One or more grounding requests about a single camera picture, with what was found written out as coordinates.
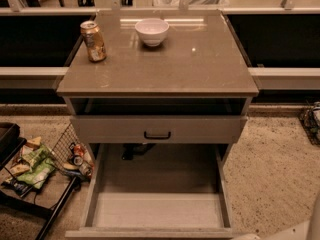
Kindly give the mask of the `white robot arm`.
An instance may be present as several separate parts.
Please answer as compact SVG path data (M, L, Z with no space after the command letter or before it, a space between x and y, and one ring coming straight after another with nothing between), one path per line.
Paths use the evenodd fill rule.
M250 233L231 240L320 240L320 193L314 202L309 220L264 238Z

